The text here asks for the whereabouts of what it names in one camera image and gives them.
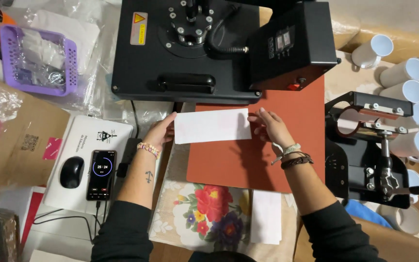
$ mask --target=phone screen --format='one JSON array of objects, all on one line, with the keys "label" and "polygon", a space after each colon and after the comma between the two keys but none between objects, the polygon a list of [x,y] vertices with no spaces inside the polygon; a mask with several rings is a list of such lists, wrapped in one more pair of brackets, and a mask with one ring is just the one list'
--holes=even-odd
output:
[{"label": "phone screen", "polygon": [[115,151],[93,151],[87,200],[109,200],[111,194]]}]

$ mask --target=metal bolt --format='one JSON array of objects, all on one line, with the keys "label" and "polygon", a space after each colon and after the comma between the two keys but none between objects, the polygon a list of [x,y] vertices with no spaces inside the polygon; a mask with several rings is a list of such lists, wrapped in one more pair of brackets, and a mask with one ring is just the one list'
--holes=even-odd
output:
[{"label": "metal bolt", "polygon": [[372,175],[372,174],[374,174],[374,169],[372,169],[371,167],[369,167],[369,168],[366,169],[366,173],[368,175]]}]

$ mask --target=pink label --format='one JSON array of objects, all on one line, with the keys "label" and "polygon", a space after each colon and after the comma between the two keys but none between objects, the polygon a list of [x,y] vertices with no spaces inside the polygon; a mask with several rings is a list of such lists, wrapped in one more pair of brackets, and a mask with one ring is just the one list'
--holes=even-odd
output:
[{"label": "pink label", "polygon": [[43,160],[54,160],[58,157],[59,148],[61,147],[62,139],[49,138],[48,145],[46,145]]}]

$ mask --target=hand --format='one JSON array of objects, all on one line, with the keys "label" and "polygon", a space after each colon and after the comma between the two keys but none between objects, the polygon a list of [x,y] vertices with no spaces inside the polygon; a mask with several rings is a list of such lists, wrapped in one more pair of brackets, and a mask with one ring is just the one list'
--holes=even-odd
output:
[{"label": "hand", "polygon": [[176,116],[177,113],[172,112],[162,121],[154,122],[151,125],[148,134],[143,139],[143,142],[156,147],[159,151],[162,151],[162,145],[174,138],[174,119]]},{"label": "hand", "polygon": [[260,125],[255,129],[255,135],[260,135],[262,141],[274,142],[282,148],[295,144],[284,122],[274,112],[268,112],[262,107],[255,114],[257,116],[249,116],[248,121]]}]

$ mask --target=qr code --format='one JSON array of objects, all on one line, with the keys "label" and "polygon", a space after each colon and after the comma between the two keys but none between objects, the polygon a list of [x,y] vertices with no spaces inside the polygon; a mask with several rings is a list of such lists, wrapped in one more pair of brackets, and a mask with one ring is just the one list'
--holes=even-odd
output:
[{"label": "qr code", "polygon": [[22,143],[22,147],[20,148],[20,150],[34,151],[37,142],[38,142],[38,137],[25,134],[24,143]]}]

